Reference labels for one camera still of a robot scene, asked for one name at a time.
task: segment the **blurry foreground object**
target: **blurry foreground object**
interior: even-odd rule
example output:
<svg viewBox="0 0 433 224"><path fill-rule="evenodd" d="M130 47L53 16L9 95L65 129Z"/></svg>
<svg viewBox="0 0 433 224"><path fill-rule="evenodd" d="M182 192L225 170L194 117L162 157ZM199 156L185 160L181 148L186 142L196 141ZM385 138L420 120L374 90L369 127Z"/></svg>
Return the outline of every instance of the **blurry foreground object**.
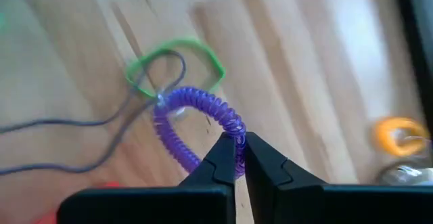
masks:
<svg viewBox="0 0 433 224"><path fill-rule="evenodd" d="M178 186L86 189L61 204L59 224L235 224L233 138L223 133ZM431 223L432 187L329 184L246 133L245 178L254 223ZM390 215L401 209L420 215Z"/></svg>
<svg viewBox="0 0 433 224"><path fill-rule="evenodd" d="M401 158L378 174L378 183L433 185L431 141L423 126L409 118L387 118L375 126L374 136L385 152Z"/></svg>

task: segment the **orange object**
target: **orange object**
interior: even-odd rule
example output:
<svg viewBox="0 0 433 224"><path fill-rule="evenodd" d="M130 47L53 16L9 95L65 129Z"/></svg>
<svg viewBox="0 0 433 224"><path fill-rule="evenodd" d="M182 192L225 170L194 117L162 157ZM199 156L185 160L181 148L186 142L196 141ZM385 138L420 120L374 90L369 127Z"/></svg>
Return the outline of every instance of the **orange object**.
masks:
<svg viewBox="0 0 433 224"><path fill-rule="evenodd" d="M398 139L393 135L399 129L407 130L411 136L421 138L399 145ZM410 156L424 149L426 147L424 139L429 138L424 127L409 118L387 118L375 126L374 133L376 141L386 152L399 157Z"/></svg>

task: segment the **coiled cord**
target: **coiled cord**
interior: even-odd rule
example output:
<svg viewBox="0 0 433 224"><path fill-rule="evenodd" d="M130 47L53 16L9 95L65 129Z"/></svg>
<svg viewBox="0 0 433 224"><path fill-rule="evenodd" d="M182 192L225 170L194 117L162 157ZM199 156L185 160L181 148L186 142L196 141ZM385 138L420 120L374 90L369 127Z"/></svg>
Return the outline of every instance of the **coiled cord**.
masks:
<svg viewBox="0 0 433 224"><path fill-rule="evenodd" d="M167 118L169 112L184 106L191 106L213 117L234 138L236 147L235 177L242 176L245 173L246 126L236 111L228 106L227 102L223 102L221 98L201 89L193 87L175 89L164 98L164 101L155 106L154 128L166 149L188 173L192 173L201 162L198 156L177 136Z"/></svg>

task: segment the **black cable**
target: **black cable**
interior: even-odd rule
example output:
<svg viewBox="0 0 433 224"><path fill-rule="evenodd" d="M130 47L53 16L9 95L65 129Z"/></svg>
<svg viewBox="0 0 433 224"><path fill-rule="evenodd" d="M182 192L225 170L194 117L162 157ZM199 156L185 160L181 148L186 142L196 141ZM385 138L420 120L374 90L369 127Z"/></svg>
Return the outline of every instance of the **black cable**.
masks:
<svg viewBox="0 0 433 224"><path fill-rule="evenodd" d="M174 55L177 56L181 63L182 63L182 71L179 75L179 78L177 78L174 82L172 82L167 88L166 91L169 91L176 87L183 77L185 77L186 73L186 63L183 56L177 52L172 50L165 50L162 53L159 53L154 57L153 60L156 58L159 58L162 55ZM6 127L0 127L0 133L9 133L12 131L16 131L19 129L25 129L29 127L34 127L37 125L71 125L71 126L78 126L78 127L92 127L92 126L98 126L98 125L104 125L107 124L114 119L116 119L121 112L126 108L129 101L131 100L132 96L137 92L136 87L139 86L140 82L143 80L145 76L146 68L143 68L143 72L139 75L139 78L137 79L137 82L134 86L132 86L131 90L129 91L129 94L127 95L127 98L122 102L119 109L109 118L105 120L99 120L99 121L93 121L93 122L86 122L86 121L76 121L76 120L69 120L69 119L37 119L32 120L30 122L24 122L17 125L12 126L6 126ZM88 164L86 166L68 166L65 164L57 164L57 163L36 163L36 164L23 164L19 166L13 166L8 167L4 169L0 169L0 175L7 175L11 173L18 173L22 171L30 171L30 170L37 170L37 169L51 169L51 170L57 170L57 171L64 171L67 173L85 173L88 171L92 171L93 169L96 169L100 165L102 165L111 155L113 155L114 150L118 146L118 144L122 141L124 133L128 130L128 128L133 124L133 122L141 115L141 113L149 108L152 104L155 104L158 99L151 99L147 102L145 102L140 108L135 110L120 126L118 132L115 134L115 136L112 138L111 143L109 144L108 148L105 150L105 152L99 157L95 162Z"/></svg>

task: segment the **purple coiled cable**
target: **purple coiled cable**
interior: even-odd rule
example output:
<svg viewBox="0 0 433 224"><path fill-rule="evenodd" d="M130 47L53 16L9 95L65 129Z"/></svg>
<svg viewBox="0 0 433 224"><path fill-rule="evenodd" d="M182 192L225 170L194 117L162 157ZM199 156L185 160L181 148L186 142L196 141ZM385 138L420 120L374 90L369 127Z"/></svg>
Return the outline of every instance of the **purple coiled cable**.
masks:
<svg viewBox="0 0 433 224"><path fill-rule="evenodd" d="M201 89L193 87L181 87L163 97L154 108L154 128L160 140L173 157L188 172L192 173L201 163L194 152L192 152L177 136L168 120L168 113L179 108L191 106L211 117L223 126L223 129L233 137L235 153L235 177L238 178L245 173L245 132L246 127L241 117L230 108L227 102Z"/></svg>

